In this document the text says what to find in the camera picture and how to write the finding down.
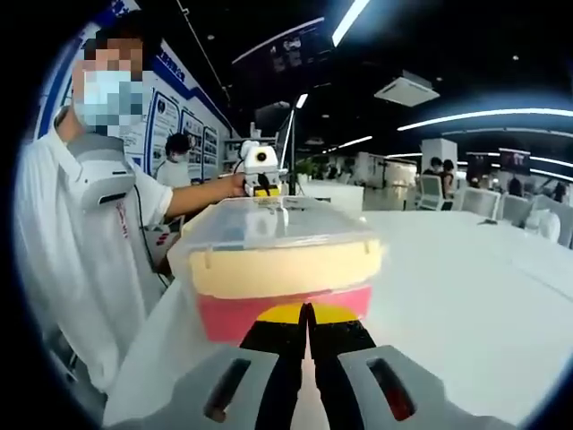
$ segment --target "man's hand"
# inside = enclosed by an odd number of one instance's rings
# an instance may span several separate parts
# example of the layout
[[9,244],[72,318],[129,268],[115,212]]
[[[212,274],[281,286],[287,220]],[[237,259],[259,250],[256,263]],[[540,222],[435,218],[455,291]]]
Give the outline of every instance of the man's hand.
[[244,174],[221,177],[203,185],[185,186],[173,190],[173,198],[167,208],[166,216],[179,217],[190,212],[200,211],[210,204],[228,197],[243,197]]

